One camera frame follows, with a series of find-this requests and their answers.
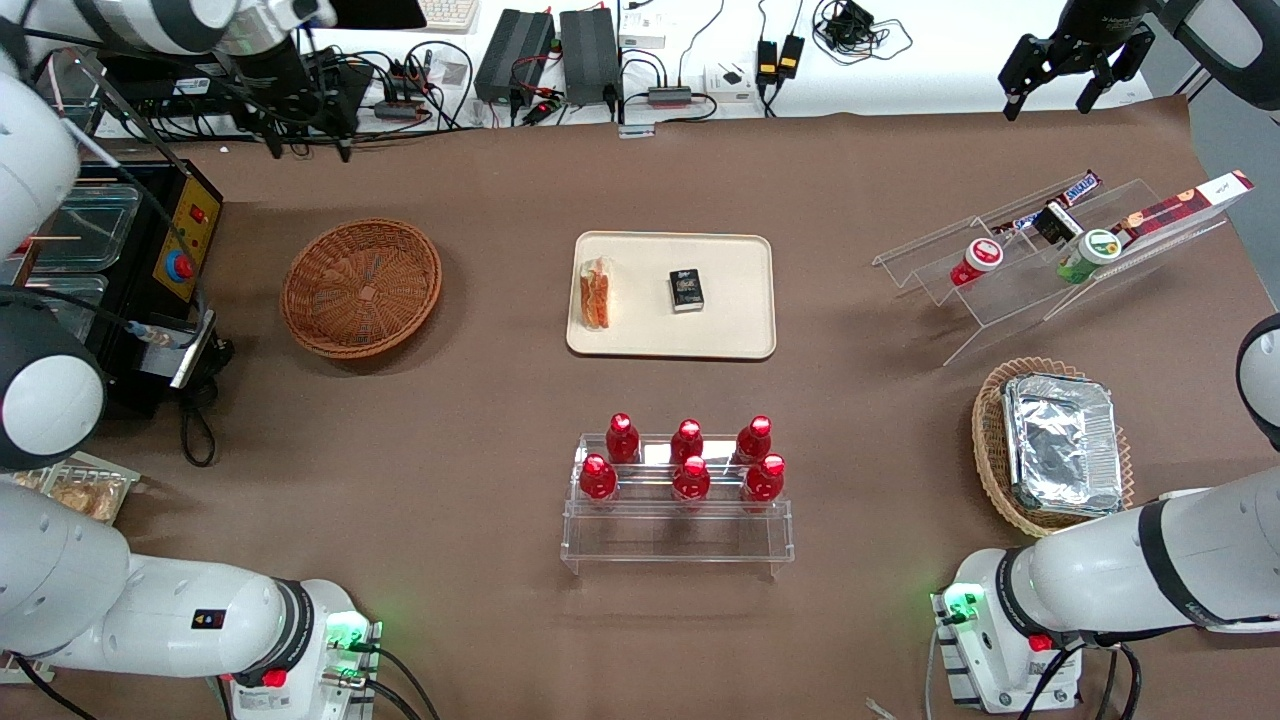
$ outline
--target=yellow control panel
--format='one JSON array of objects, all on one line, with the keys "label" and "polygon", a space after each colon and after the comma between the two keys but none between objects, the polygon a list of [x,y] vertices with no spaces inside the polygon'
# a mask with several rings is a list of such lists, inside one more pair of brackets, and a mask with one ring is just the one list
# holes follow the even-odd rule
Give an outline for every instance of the yellow control panel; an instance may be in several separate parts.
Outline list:
[{"label": "yellow control panel", "polygon": [[221,209],[221,204],[214,200],[205,186],[200,184],[196,178],[187,178],[187,184],[182,188],[182,197],[178,200],[178,208],[173,213],[173,222],[183,233],[192,258],[188,260],[183,256],[182,245],[173,236],[170,228],[169,234],[164,238],[160,256],[156,258],[156,266],[151,272],[151,277],[188,302],[196,288],[196,275],[205,265],[209,241],[214,236],[214,225]]}]

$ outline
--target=aluminum foil container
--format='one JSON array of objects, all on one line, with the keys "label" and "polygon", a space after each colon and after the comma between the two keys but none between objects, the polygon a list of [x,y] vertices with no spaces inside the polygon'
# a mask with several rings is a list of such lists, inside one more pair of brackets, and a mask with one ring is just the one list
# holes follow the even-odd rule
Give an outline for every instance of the aluminum foil container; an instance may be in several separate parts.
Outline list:
[{"label": "aluminum foil container", "polygon": [[1027,374],[1005,383],[1004,401],[1010,480],[1024,507],[1088,518],[1124,509],[1107,388]]}]

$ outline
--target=red bottle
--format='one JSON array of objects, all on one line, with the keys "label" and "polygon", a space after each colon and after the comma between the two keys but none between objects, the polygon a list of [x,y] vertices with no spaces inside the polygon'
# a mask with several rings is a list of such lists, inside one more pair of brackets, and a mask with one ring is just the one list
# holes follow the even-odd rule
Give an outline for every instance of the red bottle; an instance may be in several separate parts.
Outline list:
[{"label": "red bottle", "polygon": [[782,474],[787,464],[781,455],[769,454],[746,471],[742,483],[742,500],[748,502],[769,502],[782,495]]},{"label": "red bottle", "polygon": [[737,433],[737,448],[733,450],[735,465],[755,465],[769,454],[773,446],[773,421],[764,415],[756,415],[751,423]]},{"label": "red bottle", "polygon": [[591,500],[608,500],[618,489],[618,473],[595,452],[582,461],[577,484]]},{"label": "red bottle", "polygon": [[640,430],[631,424],[626,413],[618,413],[609,419],[609,432],[604,433],[604,447],[609,451],[611,462],[640,461]]},{"label": "red bottle", "polygon": [[686,457],[671,480],[671,497],[681,502],[694,502],[707,497],[712,489],[712,475],[707,461],[694,455]]},{"label": "red bottle", "polygon": [[692,418],[680,424],[671,436],[671,464],[680,465],[686,459],[703,455],[703,427]]}]

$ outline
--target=keyboard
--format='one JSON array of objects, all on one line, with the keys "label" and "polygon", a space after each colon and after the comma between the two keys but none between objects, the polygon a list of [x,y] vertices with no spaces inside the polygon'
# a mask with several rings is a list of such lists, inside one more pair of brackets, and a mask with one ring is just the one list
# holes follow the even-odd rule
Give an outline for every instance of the keyboard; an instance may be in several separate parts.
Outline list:
[{"label": "keyboard", "polygon": [[417,0],[426,29],[466,31],[476,19],[480,0]]}]

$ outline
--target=red button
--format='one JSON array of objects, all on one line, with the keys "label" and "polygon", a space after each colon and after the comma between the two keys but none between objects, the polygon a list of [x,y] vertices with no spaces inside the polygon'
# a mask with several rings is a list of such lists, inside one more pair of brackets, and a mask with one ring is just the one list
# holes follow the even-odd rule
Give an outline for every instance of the red button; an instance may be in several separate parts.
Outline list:
[{"label": "red button", "polygon": [[1048,635],[1032,635],[1027,638],[1027,644],[1032,646],[1032,652],[1044,652],[1053,650],[1053,638]]},{"label": "red button", "polygon": [[280,670],[279,667],[273,667],[266,673],[262,673],[262,684],[269,688],[283,688],[284,680],[289,676],[288,673]]},{"label": "red button", "polygon": [[196,277],[196,269],[191,266],[191,258],[187,258],[187,255],[179,255],[174,259],[173,272],[178,273],[178,277],[184,281]]}]

